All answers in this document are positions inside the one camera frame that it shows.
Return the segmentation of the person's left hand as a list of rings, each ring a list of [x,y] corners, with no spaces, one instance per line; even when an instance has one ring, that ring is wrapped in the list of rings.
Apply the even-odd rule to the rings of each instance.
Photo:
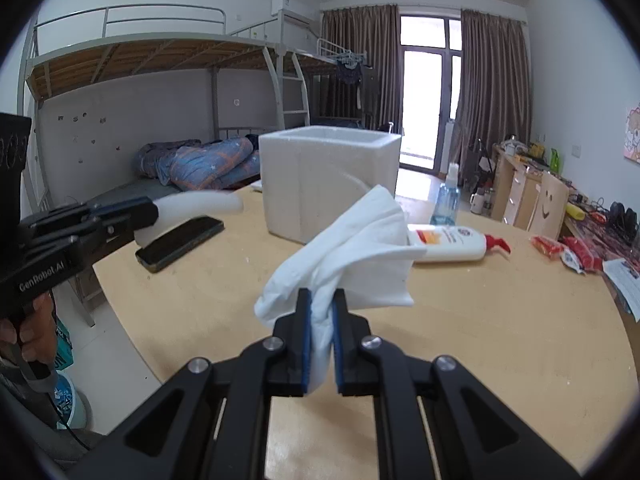
[[[33,303],[34,312],[18,330],[8,320],[1,321],[1,356],[12,364],[12,344],[23,343],[22,357],[27,362],[52,364],[56,356],[56,319],[50,292],[45,292]]]

